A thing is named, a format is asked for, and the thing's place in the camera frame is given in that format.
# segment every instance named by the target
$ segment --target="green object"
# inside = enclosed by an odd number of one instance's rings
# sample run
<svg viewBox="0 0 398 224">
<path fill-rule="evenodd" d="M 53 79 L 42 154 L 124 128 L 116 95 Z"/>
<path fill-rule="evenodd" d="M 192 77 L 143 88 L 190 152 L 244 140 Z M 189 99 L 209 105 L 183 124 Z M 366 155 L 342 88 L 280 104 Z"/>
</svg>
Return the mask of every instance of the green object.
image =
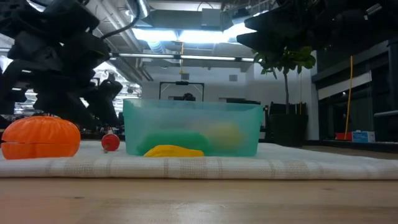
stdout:
<svg viewBox="0 0 398 224">
<path fill-rule="evenodd" d="M 212 148 L 206 137 L 189 129 L 161 129 L 149 133 L 137 146 L 138 153 L 145 154 L 149 150 L 161 145 L 180 146 L 185 149 L 194 149 L 211 152 Z"/>
<path fill-rule="evenodd" d="M 125 99 L 126 150 L 143 156 L 159 145 L 201 150 L 205 156 L 255 156 L 261 105 Z"/>
</svg>

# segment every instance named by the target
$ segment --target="wooden surface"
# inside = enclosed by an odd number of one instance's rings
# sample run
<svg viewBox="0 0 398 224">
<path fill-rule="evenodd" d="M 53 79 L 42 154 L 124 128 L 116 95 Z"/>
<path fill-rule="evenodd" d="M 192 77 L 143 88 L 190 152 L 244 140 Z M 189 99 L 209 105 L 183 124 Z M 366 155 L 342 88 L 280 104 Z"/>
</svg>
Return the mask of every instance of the wooden surface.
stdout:
<svg viewBox="0 0 398 224">
<path fill-rule="evenodd" d="M 397 189 L 398 181 L 0 179 L 0 223 L 395 224 Z"/>
</svg>

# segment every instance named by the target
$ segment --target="red toy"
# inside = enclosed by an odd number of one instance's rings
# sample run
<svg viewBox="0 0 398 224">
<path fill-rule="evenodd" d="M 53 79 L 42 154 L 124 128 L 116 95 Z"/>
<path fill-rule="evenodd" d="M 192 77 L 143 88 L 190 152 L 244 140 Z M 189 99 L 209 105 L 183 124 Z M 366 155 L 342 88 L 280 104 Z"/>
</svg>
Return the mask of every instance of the red toy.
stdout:
<svg viewBox="0 0 398 224">
<path fill-rule="evenodd" d="M 106 134 L 101 141 L 104 152 L 113 152 L 119 148 L 120 139 L 115 134 Z"/>
</svg>

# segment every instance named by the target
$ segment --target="orange pumpkin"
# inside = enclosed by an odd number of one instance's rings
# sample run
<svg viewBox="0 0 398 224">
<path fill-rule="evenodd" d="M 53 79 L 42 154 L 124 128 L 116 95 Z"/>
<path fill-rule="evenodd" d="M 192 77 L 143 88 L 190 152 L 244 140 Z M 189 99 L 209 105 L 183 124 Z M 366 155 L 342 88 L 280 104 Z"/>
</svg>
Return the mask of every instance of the orange pumpkin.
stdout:
<svg viewBox="0 0 398 224">
<path fill-rule="evenodd" d="M 4 131 L 1 144 L 6 159 L 71 157 L 80 145 L 77 127 L 60 118 L 33 116 L 13 122 Z"/>
</svg>

